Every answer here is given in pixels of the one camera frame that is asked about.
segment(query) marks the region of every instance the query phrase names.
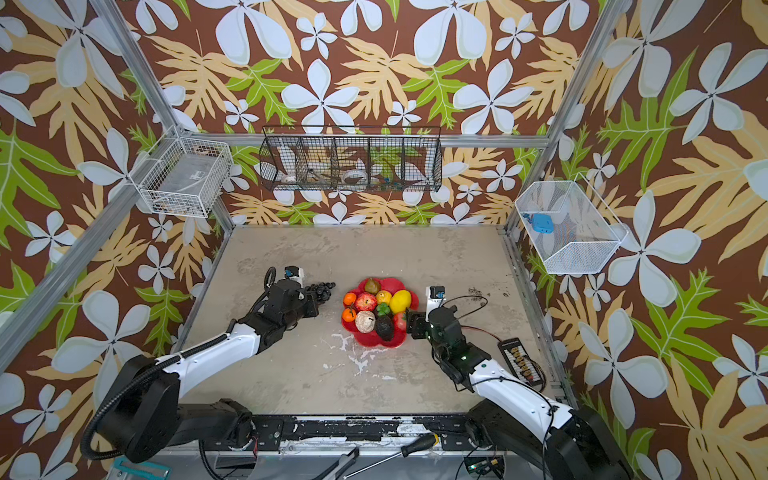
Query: screwdriver handle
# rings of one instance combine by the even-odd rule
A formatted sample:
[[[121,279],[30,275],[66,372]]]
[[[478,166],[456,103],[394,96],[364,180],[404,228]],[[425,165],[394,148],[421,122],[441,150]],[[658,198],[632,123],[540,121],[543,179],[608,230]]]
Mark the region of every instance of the screwdriver handle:
[[[421,452],[422,450],[429,450],[433,446],[437,445],[438,436],[434,433],[427,433],[418,437],[413,443],[406,445],[400,449],[403,458],[411,455],[415,452]]]

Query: red fruit bowl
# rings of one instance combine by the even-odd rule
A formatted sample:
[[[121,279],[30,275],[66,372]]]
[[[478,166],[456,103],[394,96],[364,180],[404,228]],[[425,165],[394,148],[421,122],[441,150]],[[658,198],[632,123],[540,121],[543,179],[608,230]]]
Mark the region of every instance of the red fruit bowl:
[[[400,280],[397,280],[396,278],[385,278],[383,280],[380,280],[378,278],[373,277],[374,280],[379,282],[381,285],[382,290],[386,290],[390,292],[391,294],[395,294],[395,292],[400,290],[408,290],[411,293],[411,310],[418,310],[419,309],[419,296],[413,293],[413,290],[409,290],[406,288],[405,285]],[[350,292],[354,293],[355,295],[359,295],[360,293],[365,292],[365,285],[366,281],[368,279],[366,278],[360,284],[355,288],[354,290],[350,290]],[[362,346],[367,347],[374,347],[374,346],[383,346],[389,349],[394,349],[399,346],[401,346],[405,340],[408,334],[406,332],[403,332],[402,330],[398,330],[395,328],[395,336],[388,342],[385,342],[382,340],[382,338],[379,336],[376,331],[372,331],[369,333],[362,333],[360,332],[357,327],[355,326],[354,322],[345,322],[344,320],[341,321],[342,326],[344,327],[344,330],[347,332],[352,332],[352,334],[355,336],[355,340],[357,343],[359,343]]]

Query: red apple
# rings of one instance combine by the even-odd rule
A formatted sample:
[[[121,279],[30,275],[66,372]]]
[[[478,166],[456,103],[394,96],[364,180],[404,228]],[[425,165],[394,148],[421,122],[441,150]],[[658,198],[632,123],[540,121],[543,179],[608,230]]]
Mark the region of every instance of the red apple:
[[[395,318],[393,318],[393,320],[395,320],[395,328],[396,329],[398,329],[398,330],[400,330],[402,332],[406,331],[406,328],[408,327],[408,322],[406,322],[406,313],[405,312],[398,313],[397,315],[395,315]]]
[[[376,297],[370,293],[360,293],[355,300],[355,310],[358,312],[372,312],[376,308]]]

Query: lemon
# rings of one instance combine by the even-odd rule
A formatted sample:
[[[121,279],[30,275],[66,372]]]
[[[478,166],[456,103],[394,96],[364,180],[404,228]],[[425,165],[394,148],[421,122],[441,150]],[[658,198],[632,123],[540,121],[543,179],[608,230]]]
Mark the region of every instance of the lemon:
[[[411,293],[408,290],[400,290],[392,295],[392,299],[389,301],[389,308],[394,314],[405,312],[406,308],[411,306],[411,301]]]
[[[390,292],[387,292],[386,290],[380,290],[376,294],[376,303],[386,303],[389,305],[389,302],[392,300],[392,294]]]

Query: blue object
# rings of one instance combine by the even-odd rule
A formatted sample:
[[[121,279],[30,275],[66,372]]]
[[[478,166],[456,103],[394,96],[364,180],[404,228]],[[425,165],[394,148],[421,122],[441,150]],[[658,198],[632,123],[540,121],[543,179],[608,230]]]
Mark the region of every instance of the blue object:
[[[125,457],[120,457],[115,460],[112,467],[121,472],[130,473],[147,480],[167,480],[172,471],[171,467],[160,465],[159,463],[133,463]]]
[[[554,232],[554,226],[552,225],[552,217],[544,214],[535,214],[532,217],[533,231],[539,233],[552,233]]]

